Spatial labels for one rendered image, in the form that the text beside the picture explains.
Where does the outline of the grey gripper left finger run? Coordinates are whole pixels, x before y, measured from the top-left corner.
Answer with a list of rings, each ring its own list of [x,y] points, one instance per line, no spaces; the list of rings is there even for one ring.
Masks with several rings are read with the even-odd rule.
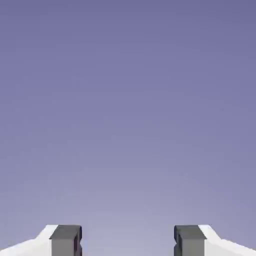
[[[48,224],[37,237],[0,250],[0,256],[83,256],[77,224]]]

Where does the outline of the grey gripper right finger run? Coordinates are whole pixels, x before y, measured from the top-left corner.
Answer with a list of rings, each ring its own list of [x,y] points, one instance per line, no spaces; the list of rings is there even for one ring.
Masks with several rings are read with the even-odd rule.
[[[222,239],[208,224],[175,225],[173,256],[256,256],[256,249]]]

